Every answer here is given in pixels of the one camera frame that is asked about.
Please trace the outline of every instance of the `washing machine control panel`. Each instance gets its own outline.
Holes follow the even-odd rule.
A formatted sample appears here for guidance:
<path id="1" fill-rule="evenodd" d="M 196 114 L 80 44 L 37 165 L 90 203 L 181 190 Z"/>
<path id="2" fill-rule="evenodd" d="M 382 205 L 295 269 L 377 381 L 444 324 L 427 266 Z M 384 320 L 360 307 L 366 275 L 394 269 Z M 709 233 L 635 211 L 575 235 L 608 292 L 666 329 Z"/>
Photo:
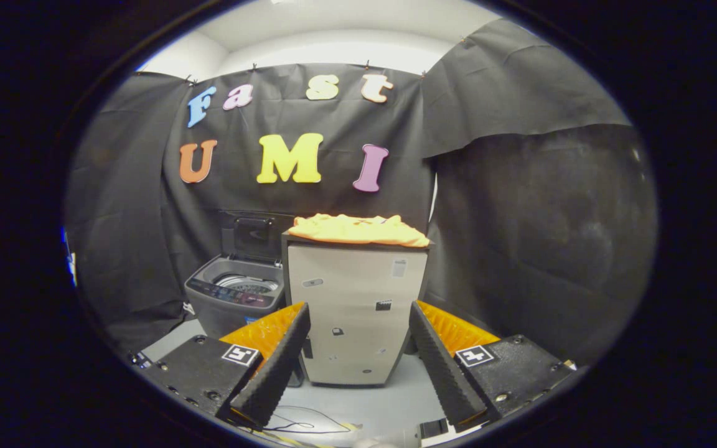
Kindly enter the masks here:
<path id="1" fill-rule="evenodd" d="M 191 278 L 187 286 L 197 292 L 209 297 L 219 299 L 239 306 L 250 306 L 251 308 L 267 308 L 273 303 L 273 297 L 256 294 L 255 292 L 238 291 L 230 287 L 217 286 L 197 278 Z"/>

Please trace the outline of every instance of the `blue letter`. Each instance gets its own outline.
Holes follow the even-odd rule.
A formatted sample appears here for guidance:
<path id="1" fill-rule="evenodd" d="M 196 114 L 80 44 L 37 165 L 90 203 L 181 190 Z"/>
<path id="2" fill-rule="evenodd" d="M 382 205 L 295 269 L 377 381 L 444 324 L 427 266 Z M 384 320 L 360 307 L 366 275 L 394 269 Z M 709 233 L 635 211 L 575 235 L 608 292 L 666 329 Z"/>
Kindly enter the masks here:
<path id="1" fill-rule="evenodd" d="M 198 95 L 190 100 L 187 104 L 190 105 L 190 122 L 187 124 L 188 128 L 193 127 L 194 124 L 204 119 L 207 116 L 205 109 L 209 107 L 212 99 L 210 96 L 214 95 L 217 91 L 215 86 L 204 90 L 201 95 Z"/>

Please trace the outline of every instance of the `black curtain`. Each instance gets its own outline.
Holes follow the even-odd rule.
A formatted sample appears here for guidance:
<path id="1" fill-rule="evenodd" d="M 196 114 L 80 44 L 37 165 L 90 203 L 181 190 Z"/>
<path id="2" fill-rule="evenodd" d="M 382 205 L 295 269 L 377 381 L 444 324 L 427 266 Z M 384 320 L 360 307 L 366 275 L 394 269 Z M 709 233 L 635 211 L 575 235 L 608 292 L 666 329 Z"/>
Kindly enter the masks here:
<path id="1" fill-rule="evenodd" d="M 506 20 L 423 82 L 438 176 L 426 300 L 592 363 L 645 289 L 657 204 L 637 131 L 592 76 Z"/>
<path id="2" fill-rule="evenodd" d="M 328 74 L 339 78 L 336 98 L 308 100 L 311 77 Z M 365 74 L 388 77 L 393 88 L 383 91 L 387 102 L 378 104 L 362 96 Z M 250 104 L 222 110 L 225 94 L 245 84 L 253 85 Z M 208 80 L 190 89 L 185 104 L 211 86 L 217 92 L 201 122 L 188 128 L 189 113 L 176 116 L 162 167 L 162 220 L 179 282 L 219 254 L 217 210 L 401 215 L 404 222 L 426 232 L 434 176 L 421 153 L 421 77 L 338 63 L 282 65 Z M 292 178 L 279 178 L 275 184 L 259 184 L 259 138 L 281 135 L 291 149 L 304 133 L 324 138 L 317 162 L 321 181 L 297 184 Z M 199 184 L 185 184 L 179 177 L 179 148 L 208 139 L 217 140 L 209 175 Z M 365 144 L 389 150 L 375 193 L 353 187 L 362 171 Z M 196 150 L 193 167 L 199 166 L 201 157 L 202 151 Z"/>
<path id="3" fill-rule="evenodd" d="M 80 292 L 119 349 L 142 349 L 182 315 L 160 216 L 167 130 L 189 90 L 176 77 L 134 75 L 80 142 L 65 202 Z"/>
<path id="4" fill-rule="evenodd" d="M 333 74 L 339 93 L 308 100 L 311 77 Z M 384 103 L 361 94 L 365 74 L 393 84 Z M 223 110 L 227 94 L 251 84 L 253 99 Z M 188 102 L 215 86 L 207 116 L 188 128 Z M 422 157 L 421 77 L 333 63 L 233 73 L 197 85 L 134 74 L 115 91 L 82 139 L 69 181 L 66 226 L 77 253 L 79 286 L 114 343 L 139 350 L 184 318 L 183 283 L 221 251 L 219 210 L 309 216 L 401 215 L 427 232 L 433 171 Z M 262 136 L 293 148 L 322 134 L 318 184 L 259 184 Z M 179 175 L 180 147 L 216 139 L 210 173 L 196 184 Z M 355 189 L 362 146 L 388 149 L 377 192 Z M 194 153 L 194 169 L 202 150 Z"/>

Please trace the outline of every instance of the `letter m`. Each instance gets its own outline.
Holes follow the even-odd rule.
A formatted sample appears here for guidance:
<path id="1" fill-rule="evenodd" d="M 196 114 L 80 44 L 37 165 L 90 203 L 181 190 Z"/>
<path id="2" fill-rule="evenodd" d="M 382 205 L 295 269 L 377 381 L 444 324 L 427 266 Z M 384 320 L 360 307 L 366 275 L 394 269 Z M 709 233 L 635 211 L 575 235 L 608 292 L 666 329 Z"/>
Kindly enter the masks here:
<path id="1" fill-rule="evenodd" d="M 281 180 L 287 182 L 297 165 L 293 181 L 302 184 L 319 182 L 321 176 L 317 172 L 317 150 L 321 142 L 322 134 L 304 134 L 290 151 L 281 136 L 262 137 L 259 144 L 264 148 L 264 152 L 261 157 L 261 173 L 256 176 L 256 181 L 259 184 L 272 184 L 280 175 Z M 278 170 L 278 175 L 273 172 L 273 166 Z"/>

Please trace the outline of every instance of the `yellow letter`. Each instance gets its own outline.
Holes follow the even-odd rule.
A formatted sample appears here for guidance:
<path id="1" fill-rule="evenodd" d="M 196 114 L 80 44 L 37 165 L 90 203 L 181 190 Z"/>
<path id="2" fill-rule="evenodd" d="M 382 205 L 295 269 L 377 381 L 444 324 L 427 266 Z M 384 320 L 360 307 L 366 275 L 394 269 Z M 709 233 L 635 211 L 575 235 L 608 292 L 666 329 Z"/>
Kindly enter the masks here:
<path id="1" fill-rule="evenodd" d="M 309 80 L 306 97 L 310 100 L 330 100 L 339 93 L 336 84 L 339 84 L 336 75 L 317 75 Z"/>
<path id="2" fill-rule="evenodd" d="M 293 150 L 287 149 L 287 144 L 281 136 L 264 136 L 259 144 L 264 148 L 261 157 L 261 173 L 256 176 L 259 184 L 272 184 L 278 179 L 273 173 L 273 164 L 276 165 L 281 180 L 287 182 L 289 175 L 295 171 L 293 181 L 301 184 L 316 184 L 321 179 L 317 172 L 317 150 L 322 142 L 322 134 L 304 134 L 295 143 Z"/>
<path id="3" fill-rule="evenodd" d="M 384 87 L 393 88 L 395 85 L 387 82 L 387 77 L 383 75 L 364 75 L 364 79 L 366 79 L 367 82 L 364 83 L 364 87 L 361 89 L 361 94 L 372 102 L 386 103 L 387 96 L 381 95 L 381 89 Z"/>

